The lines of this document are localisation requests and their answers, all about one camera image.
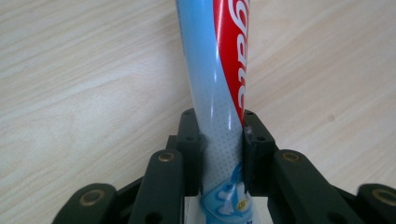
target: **red label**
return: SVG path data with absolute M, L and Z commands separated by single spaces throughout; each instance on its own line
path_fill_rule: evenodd
M 248 0 L 214 0 L 221 65 L 241 124 L 248 59 Z

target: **toothpaste tube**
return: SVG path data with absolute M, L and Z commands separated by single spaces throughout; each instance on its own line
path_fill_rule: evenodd
M 192 100 L 206 141 L 200 198 L 206 223 L 259 223 L 242 178 L 248 6 L 248 0 L 177 0 Z

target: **light wood tabletop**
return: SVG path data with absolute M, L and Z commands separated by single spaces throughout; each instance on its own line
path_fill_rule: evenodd
M 246 109 L 335 186 L 396 188 L 396 2 L 250 6 Z M 173 0 L 2 1 L 0 223 L 136 180 L 191 107 Z

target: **wooden surface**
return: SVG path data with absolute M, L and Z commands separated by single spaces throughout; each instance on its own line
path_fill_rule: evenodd
M 246 108 L 278 146 L 396 188 L 395 1 L 257 0 L 249 29 Z M 190 107 L 173 0 L 2 1 L 0 223 L 137 179 Z

